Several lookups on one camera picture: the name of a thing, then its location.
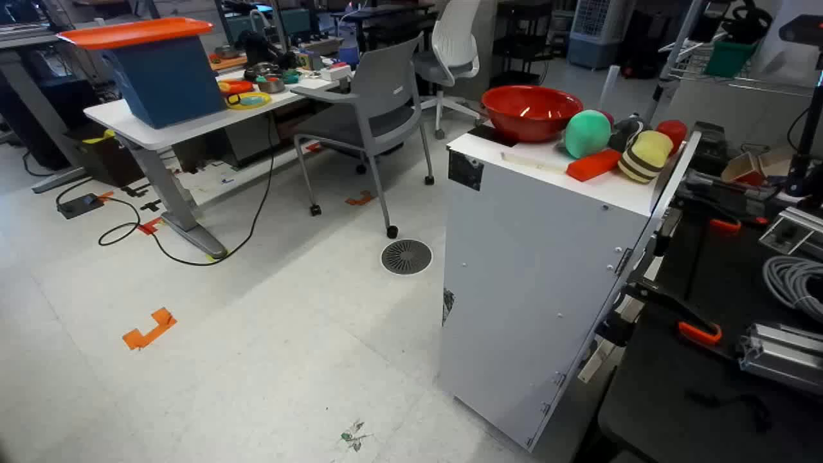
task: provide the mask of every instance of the office chair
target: office chair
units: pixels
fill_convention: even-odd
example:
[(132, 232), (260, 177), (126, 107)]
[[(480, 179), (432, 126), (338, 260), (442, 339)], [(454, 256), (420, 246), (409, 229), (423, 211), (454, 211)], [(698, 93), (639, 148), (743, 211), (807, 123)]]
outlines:
[(369, 162), (374, 183), (378, 188), (390, 240), (396, 240), (400, 229), (392, 224), (392, 216), (390, 216), (378, 157), (405, 144), (417, 128), (423, 139), (423, 153), (427, 159), (426, 183), (436, 186), (429, 144), (420, 123), (423, 107), (417, 96), (415, 65), (413, 65), (417, 44), (420, 44), (420, 35), (396, 47), (364, 53), (359, 75), (354, 76), (354, 93), (320, 93), (320, 89), (293, 87), (293, 93), (298, 96), (332, 102), (332, 107), (307, 119), (293, 132), (293, 146), (302, 159), (302, 170), (305, 170), (305, 179), (312, 201), (312, 209), (308, 209), (312, 216), (320, 216), (323, 209), (316, 205), (307, 159), (302, 152), (302, 144), (307, 139), (316, 139), (323, 144), (339, 146), (348, 152), (359, 152), (361, 162)]
[(423, 107), (436, 107), (436, 137), (442, 139), (442, 107), (469, 119), (481, 119), (467, 98), (442, 96), (442, 87), (456, 87), (459, 79), (472, 79), (481, 72), (480, 47), (472, 34), (481, 0), (451, 0), (436, 22), (432, 49), (415, 57), (417, 75), (438, 85), (438, 96)]

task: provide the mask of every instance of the white tiled floor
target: white tiled floor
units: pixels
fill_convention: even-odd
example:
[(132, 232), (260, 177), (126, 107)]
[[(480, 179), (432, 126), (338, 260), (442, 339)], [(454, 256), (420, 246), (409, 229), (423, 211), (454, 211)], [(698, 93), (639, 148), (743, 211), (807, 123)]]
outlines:
[[(423, 186), (417, 141), (383, 162), (402, 236), (436, 251), (426, 273), (400, 277), (381, 268), (378, 204), (344, 204), (372, 177), (339, 157), (312, 162), (324, 216), (307, 214), (288, 166), (252, 245), (195, 269), (141, 233), (101, 250), (98, 233), (128, 211), (67, 222), (58, 193), (29, 189), (22, 152), (0, 146), (0, 461), (534, 461), (438, 385), (446, 144), (432, 153), (436, 188)], [(203, 222), (234, 245), (260, 193), (211, 204)], [(161, 236), (200, 256), (171, 229)], [(126, 350), (122, 333), (149, 330), (161, 306), (179, 324)], [(359, 420), (361, 452), (339, 440)]]

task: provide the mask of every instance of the green ball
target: green ball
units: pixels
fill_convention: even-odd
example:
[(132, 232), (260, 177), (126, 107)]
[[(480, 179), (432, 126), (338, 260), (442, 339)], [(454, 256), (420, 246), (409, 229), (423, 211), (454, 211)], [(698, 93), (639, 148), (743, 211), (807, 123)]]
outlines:
[(612, 123), (599, 111), (582, 111), (577, 112), (566, 126), (566, 152), (573, 159), (582, 159), (588, 153), (595, 153), (604, 148), (612, 139)]

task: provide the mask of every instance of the red bowl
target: red bowl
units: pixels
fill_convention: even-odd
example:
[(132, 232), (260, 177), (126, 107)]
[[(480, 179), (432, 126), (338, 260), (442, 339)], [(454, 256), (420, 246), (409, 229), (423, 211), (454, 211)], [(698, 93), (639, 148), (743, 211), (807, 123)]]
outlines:
[(487, 89), (485, 107), (503, 137), (544, 144), (559, 139), (585, 102), (553, 87), (507, 85)]

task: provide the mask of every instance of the blue bin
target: blue bin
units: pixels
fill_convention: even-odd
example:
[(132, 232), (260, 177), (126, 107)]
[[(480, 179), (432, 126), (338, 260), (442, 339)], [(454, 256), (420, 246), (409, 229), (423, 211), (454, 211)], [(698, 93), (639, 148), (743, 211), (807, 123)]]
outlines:
[(225, 111), (200, 39), (104, 52), (132, 112), (163, 128)]

